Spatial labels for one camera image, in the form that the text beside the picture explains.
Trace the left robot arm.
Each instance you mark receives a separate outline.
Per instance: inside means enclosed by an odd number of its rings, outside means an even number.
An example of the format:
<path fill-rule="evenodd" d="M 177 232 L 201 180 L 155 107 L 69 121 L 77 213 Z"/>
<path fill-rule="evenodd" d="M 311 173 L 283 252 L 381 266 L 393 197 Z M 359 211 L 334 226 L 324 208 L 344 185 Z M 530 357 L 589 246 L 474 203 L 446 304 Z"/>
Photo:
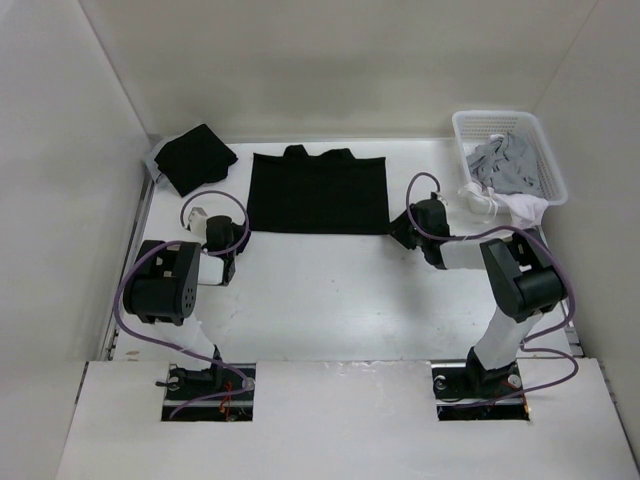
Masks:
<path fill-rule="evenodd" d="M 230 283 L 250 232 L 247 223 L 238 225 L 224 215 L 191 220 L 188 228 L 204 242 L 142 243 L 139 267 L 126 281 L 122 301 L 128 314 L 154 327 L 160 345 L 178 355 L 172 387 L 191 386 L 210 399 L 223 390 L 225 376 L 219 349 L 195 316 L 198 289 Z"/>

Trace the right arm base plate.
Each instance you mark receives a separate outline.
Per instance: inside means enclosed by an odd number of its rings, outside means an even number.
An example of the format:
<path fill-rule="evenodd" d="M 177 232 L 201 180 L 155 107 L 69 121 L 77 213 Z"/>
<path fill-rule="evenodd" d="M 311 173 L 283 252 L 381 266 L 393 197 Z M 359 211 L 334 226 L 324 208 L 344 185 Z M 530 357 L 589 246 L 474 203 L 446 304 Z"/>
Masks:
<path fill-rule="evenodd" d="M 523 390 L 520 372 L 512 363 L 482 378 L 466 365 L 436 364 L 432 368 L 436 412 L 441 421 L 528 421 L 526 400 L 504 399 Z"/>

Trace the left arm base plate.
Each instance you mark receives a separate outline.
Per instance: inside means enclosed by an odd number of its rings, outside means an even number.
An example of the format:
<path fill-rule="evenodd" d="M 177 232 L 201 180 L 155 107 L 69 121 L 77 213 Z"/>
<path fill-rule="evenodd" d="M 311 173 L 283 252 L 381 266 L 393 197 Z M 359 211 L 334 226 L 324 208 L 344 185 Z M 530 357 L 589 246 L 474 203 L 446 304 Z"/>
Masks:
<path fill-rule="evenodd" d="M 187 370 L 171 365 L 165 380 L 155 386 L 163 392 L 163 422 L 250 422 L 254 390 L 245 390 L 242 378 L 218 366 Z"/>

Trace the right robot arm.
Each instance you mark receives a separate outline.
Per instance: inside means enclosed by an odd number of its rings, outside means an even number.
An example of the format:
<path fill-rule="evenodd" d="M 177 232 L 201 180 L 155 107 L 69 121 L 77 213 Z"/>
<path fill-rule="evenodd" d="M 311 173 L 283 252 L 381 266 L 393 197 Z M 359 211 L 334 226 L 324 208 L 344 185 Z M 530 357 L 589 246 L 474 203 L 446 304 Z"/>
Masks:
<path fill-rule="evenodd" d="M 486 273 L 495 311 L 464 365 L 433 368 L 433 390 L 440 401 L 461 408 L 522 397 L 516 357 L 542 317 L 568 297 L 569 287 L 539 234 L 509 227 L 509 234 L 453 236 L 444 203 L 432 195 L 410 204 L 388 233 L 407 250 L 420 250 L 438 270 Z"/>

